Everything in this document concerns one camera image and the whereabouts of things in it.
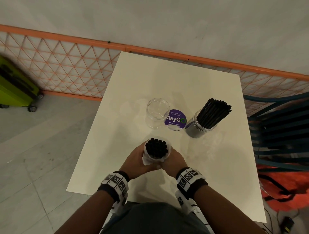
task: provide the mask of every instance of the hand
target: hand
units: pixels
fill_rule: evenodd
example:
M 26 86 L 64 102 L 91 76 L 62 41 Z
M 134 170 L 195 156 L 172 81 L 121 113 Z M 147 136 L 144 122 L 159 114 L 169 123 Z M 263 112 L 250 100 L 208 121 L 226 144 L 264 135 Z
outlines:
M 130 180 L 139 177 L 142 174 L 145 174 L 149 171 L 154 171 L 160 169 L 160 165 L 153 163 L 150 165 L 143 164 L 143 153 L 144 153 L 144 145 L 146 142 L 143 142 L 141 145 L 136 147 L 127 157 L 120 171 L 124 171 L 129 176 Z
M 171 153 L 167 159 L 161 163 L 162 169 L 172 177 L 176 177 L 180 169 L 188 167 L 186 161 L 180 153 L 178 153 L 173 147 L 171 148 Z

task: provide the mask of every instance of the blue chair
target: blue chair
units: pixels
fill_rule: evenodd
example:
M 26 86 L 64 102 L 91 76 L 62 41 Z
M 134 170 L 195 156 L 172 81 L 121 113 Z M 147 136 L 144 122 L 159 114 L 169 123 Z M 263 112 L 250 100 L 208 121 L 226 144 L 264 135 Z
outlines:
M 259 149 L 254 150 L 256 163 L 276 167 L 260 169 L 259 172 L 309 171 L 309 166 L 306 166 L 309 157 L 280 156 L 309 152 L 309 92 L 284 98 L 243 97 L 273 103 L 248 117 L 252 146 Z M 267 155 L 271 155 L 271 159 L 260 159 L 260 156 Z

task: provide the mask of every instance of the clear plastic jar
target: clear plastic jar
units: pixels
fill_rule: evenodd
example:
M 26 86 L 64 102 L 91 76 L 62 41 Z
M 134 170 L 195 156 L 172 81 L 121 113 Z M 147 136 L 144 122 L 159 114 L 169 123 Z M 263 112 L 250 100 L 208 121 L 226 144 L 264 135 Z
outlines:
M 164 124 L 170 113 L 170 105 L 162 98 L 151 99 L 146 108 L 146 124 L 153 129 L 158 129 Z
M 199 138 L 199 137 L 203 136 L 206 132 L 213 130 L 217 126 L 217 124 L 216 124 L 211 129 L 208 129 L 208 128 L 204 128 L 202 125 L 200 125 L 199 122 L 197 121 L 197 116 L 200 113 L 200 111 L 201 111 L 201 109 L 194 114 L 192 119 L 190 119 L 187 122 L 187 125 L 184 128 L 186 133 L 192 138 Z

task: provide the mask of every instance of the person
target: person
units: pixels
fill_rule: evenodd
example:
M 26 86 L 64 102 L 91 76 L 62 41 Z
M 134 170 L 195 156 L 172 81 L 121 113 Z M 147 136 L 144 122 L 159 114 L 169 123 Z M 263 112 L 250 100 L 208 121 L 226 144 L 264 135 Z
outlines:
M 181 170 L 188 168 L 182 155 L 173 148 L 170 156 L 160 166 L 156 164 L 145 166 L 142 162 L 143 151 L 144 143 L 131 152 L 119 170 L 125 172 L 129 180 L 159 168 L 165 170 L 167 175 L 176 178 Z M 113 215 L 101 230 L 115 202 L 113 197 L 110 191 L 98 189 L 55 234 L 98 234 L 101 231 L 102 234 L 209 233 L 205 224 L 192 212 L 187 215 L 167 203 L 159 202 L 135 204 L 125 209 L 130 203 L 127 202 L 123 213 L 119 216 Z M 207 183 L 202 183 L 192 197 L 214 233 L 264 234 L 256 223 Z

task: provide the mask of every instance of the white table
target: white table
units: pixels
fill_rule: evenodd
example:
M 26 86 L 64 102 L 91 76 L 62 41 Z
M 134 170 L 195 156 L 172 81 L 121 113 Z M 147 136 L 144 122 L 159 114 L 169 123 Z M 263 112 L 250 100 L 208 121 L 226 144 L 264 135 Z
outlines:
M 152 130 L 146 105 L 163 98 L 187 120 L 209 98 L 226 101 L 232 112 L 205 137 L 184 130 Z M 190 167 L 254 221 L 266 222 L 239 76 L 202 67 L 121 52 L 67 191 L 93 194 L 130 152 L 150 136 L 167 138 Z M 180 207 L 176 180 L 163 170 L 129 182 L 128 201 L 164 201 Z

